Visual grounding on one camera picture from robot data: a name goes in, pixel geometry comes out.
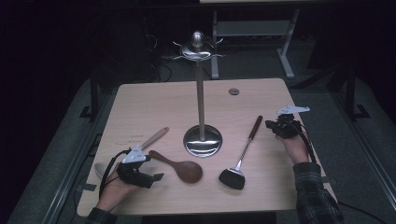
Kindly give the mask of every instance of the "wooden table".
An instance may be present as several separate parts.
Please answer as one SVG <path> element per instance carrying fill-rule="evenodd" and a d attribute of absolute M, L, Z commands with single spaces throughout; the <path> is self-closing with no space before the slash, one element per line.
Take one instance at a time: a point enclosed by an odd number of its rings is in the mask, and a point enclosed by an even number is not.
<path fill-rule="evenodd" d="M 204 176 L 196 184 L 186 184 L 171 166 L 152 159 L 141 166 L 140 172 L 165 173 L 163 179 L 154 182 L 151 189 L 130 195 L 114 213 L 162 215 L 294 209 L 292 163 L 264 124 L 267 119 L 277 118 L 277 109 L 293 105 L 284 81 L 278 78 L 205 81 L 205 123 L 217 128 L 223 137 L 220 151 L 209 158 L 193 157 L 183 147 L 185 132 L 198 124 L 195 85 L 174 82 L 120 87 L 94 163 L 108 163 L 118 152 L 142 144 L 161 128 L 169 127 L 163 138 L 144 150 L 145 154 L 154 149 L 172 161 L 198 162 Z M 237 88 L 239 95 L 229 94 L 231 88 Z M 241 167 L 246 185 L 242 190 L 229 189 L 218 177 L 224 169 L 237 164 L 259 115 L 263 116 L 262 125 Z M 83 191 L 78 205 L 78 213 L 83 217 L 98 201 L 100 180 L 93 169 L 87 183 L 97 188 Z M 329 184 L 325 187 L 332 193 Z"/>

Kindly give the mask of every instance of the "metal handle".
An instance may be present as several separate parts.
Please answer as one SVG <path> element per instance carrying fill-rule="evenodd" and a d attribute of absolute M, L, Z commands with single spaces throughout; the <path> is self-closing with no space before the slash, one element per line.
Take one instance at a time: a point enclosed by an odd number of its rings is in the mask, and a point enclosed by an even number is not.
<path fill-rule="evenodd" d="M 142 144 L 142 150 L 145 149 L 146 147 L 148 147 L 149 145 L 153 144 L 155 141 L 157 141 L 158 139 L 160 139 L 162 136 L 164 136 L 167 132 L 169 131 L 169 128 L 162 128 L 161 130 L 159 130 L 157 133 L 155 133 L 154 135 L 152 135 L 145 143 Z"/>

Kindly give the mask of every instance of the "metal stand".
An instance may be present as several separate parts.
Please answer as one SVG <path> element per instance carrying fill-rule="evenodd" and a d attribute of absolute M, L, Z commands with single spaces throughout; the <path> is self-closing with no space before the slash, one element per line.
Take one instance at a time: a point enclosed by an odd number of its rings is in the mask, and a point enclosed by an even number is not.
<path fill-rule="evenodd" d="M 205 125 L 205 110 L 204 110 L 204 68 L 201 62 L 208 59 L 213 59 L 215 47 L 205 42 L 204 34 L 195 32 L 192 35 L 191 42 L 179 45 L 180 56 L 175 59 L 184 58 L 196 62 L 195 76 L 197 82 L 197 97 L 198 97 L 198 117 L 199 125 L 190 128 L 183 138 L 184 148 L 196 157 L 209 157 L 219 151 L 222 144 L 221 133 L 210 125 Z"/>
<path fill-rule="evenodd" d="M 183 145 L 193 156 L 209 157 L 221 147 L 221 133 L 210 125 L 205 125 L 203 67 L 197 62 L 195 67 L 198 97 L 199 125 L 190 128 L 183 138 Z"/>

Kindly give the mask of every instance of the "black spatula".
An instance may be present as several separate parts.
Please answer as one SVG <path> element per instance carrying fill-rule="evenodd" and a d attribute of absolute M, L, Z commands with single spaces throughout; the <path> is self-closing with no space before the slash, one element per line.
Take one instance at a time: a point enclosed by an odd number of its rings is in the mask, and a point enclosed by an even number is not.
<path fill-rule="evenodd" d="M 238 164 L 235 168 L 228 168 L 221 172 L 219 176 L 219 180 L 224 185 L 232 188 L 232 189 L 243 189 L 245 186 L 245 176 L 241 172 L 241 163 L 242 159 L 244 159 L 245 153 L 248 150 L 248 145 L 250 144 L 251 140 L 253 140 L 254 135 L 256 135 L 257 130 L 262 123 L 262 116 L 259 116 L 256 120 L 256 123 L 251 130 L 250 135 L 248 136 L 247 145 L 245 146 L 244 152 L 242 153 L 241 159 L 239 159 Z"/>

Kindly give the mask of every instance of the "wooden spoon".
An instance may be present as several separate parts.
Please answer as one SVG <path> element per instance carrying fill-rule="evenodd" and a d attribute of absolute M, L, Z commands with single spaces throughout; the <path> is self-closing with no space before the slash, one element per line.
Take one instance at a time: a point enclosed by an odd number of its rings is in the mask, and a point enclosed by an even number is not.
<path fill-rule="evenodd" d="M 194 161 L 170 161 L 155 150 L 151 150 L 148 154 L 154 159 L 171 165 L 175 169 L 178 177 L 188 184 L 196 183 L 202 178 L 202 167 Z"/>

